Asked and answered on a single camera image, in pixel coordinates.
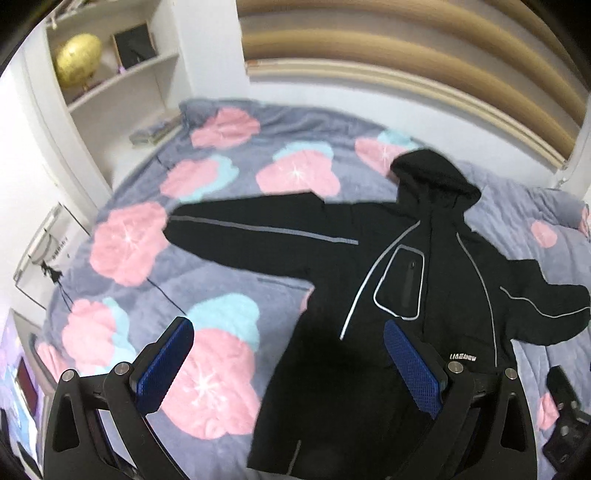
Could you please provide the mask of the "white bookshelf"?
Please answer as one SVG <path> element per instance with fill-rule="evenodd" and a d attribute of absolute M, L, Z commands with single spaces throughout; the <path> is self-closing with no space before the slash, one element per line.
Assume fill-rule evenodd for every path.
<path fill-rule="evenodd" d="M 112 35 L 146 23 L 156 57 L 119 67 Z M 63 89 L 53 59 L 71 37 L 89 33 L 102 42 L 98 69 L 84 87 Z M 98 1 L 54 13 L 23 45 L 29 91 L 62 169 L 95 206 L 155 150 L 129 136 L 171 113 L 190 93 L 171 1 Z"/>

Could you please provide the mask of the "grey floral bed blanket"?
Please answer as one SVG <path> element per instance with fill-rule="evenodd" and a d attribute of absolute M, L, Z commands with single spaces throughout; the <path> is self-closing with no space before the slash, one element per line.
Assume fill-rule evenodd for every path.
<path fill-rule="evenodd" d="M 590 402 L 588 207 L 324 109 L 191 100 L 59 279 L 36 351 L 53 377 L 135 359 L 178 315 L 192 348 L 151 422 L 191 479 L 385 479 L 434 421 L 385 346 L 401 322 L 487 380 L 476 462 L 508 389 L 530 479 L 562 367 Z"/>

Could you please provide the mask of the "gold globe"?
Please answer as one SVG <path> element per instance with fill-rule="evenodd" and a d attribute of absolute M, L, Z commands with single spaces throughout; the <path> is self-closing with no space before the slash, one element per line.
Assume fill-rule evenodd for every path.
<path fill-rule="evenodd" d="M 67 40 L 53 59 L 60 87 L 84 87 L 98 69 L 101 56 L 102 42 L 93 34 L 81 33 Z"/>

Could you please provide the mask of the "black picture frame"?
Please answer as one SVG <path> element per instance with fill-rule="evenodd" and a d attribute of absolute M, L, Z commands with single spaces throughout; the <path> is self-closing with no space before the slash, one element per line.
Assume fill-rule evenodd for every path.
<path fill-rule="evenodd" d="M 117 62 L 122 69 L 128 70 L 157 55 L 146 23 L 115 33 L 112 39 Z"/>

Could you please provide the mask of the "black hooded jacket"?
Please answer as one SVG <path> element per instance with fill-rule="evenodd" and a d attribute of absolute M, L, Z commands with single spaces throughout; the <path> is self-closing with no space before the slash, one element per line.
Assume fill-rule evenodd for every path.
<path fill-rule="evenodd" d="M 553 285 L 474 232 L 480 190 L 431 150 L 401 155 L 394 202 L 328 203 L 311 193 L 184 204 L 164 236 L 216 264 L 314 287 L 266 387 L 247 464 L 298 479 L 386 479 L 433 425 L 384 343 L 401 321 L 446 362 L 498 374 L 513 342 L 581 333 L 590 295 Z"/>

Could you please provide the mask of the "stacked books on shelf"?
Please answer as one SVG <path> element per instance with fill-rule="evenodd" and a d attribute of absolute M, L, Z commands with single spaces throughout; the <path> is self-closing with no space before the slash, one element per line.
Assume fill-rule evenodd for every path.
<path fill-rule="evenodd" d="M 158 120 L 149 126 L 133 132 L 129 136 L 129 141 L 133 146 L 155 145 L 181 123 L 180 115 Z"/>

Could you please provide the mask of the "wooden slatted headboard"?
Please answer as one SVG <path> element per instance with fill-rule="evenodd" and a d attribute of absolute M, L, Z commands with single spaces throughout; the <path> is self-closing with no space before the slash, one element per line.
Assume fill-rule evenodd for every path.
<path fill-rule="evenodd" d="M 590 66 L 534 1 L 240 1 L 249 77 L 356 82 L 435 100 L 556 168 L 587 110 Z"/>

